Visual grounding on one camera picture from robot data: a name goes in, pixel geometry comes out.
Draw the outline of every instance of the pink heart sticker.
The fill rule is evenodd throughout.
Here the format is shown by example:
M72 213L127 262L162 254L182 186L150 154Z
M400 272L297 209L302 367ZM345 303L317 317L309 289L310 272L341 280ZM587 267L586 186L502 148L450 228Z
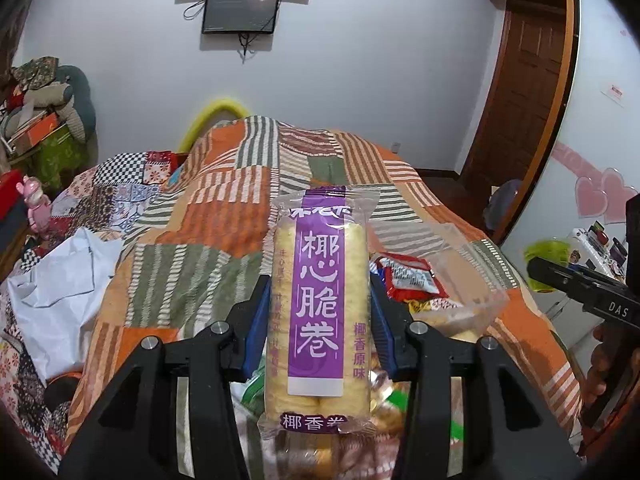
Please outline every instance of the pink heart sticker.
M607 210L607 195L588 176L582 176L575 183L575 204L580 218L600 216Z
M638 192L629 186L618 170L607 168L602 173L602 190L607 194L607 210L604 213L605 224L621 224L626 222L626 201L635 197Z

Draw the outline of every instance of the stuffed animal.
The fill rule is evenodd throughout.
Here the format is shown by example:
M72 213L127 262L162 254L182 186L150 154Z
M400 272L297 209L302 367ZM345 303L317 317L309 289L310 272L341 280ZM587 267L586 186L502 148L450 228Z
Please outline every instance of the stuffed animal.
M24 196L24 203L29 208L27 216L33 232L45 240L49 237L49 221L51 220L51 200L44 194L42 184L35 177L24 176L22 183L15 185L18 193Z

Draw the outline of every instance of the wall-mounted monitor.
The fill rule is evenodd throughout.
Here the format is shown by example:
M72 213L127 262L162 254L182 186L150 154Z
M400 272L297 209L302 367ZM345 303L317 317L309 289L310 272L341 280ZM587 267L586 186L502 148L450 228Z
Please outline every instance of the wall-mounted monitor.
M202 33L272 34L278 0L207 0Z

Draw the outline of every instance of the plastic container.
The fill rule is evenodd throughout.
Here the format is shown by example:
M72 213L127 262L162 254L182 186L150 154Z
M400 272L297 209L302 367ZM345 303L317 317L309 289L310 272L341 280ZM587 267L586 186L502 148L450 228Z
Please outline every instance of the plastic container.
M383 221L369 225L384 250L427 260L449 298L462 305L416 312L414 319L445 336L466 331L479 336L506 306L509 297L504 287L455 225Z

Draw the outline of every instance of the red snack bag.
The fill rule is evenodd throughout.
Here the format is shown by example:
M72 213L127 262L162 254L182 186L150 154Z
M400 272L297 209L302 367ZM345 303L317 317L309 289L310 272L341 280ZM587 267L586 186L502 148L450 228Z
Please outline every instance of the red snack bag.
M379 253L376 266L382 271L386 294L396 301L427 301L449 295L426 260L404 254Z

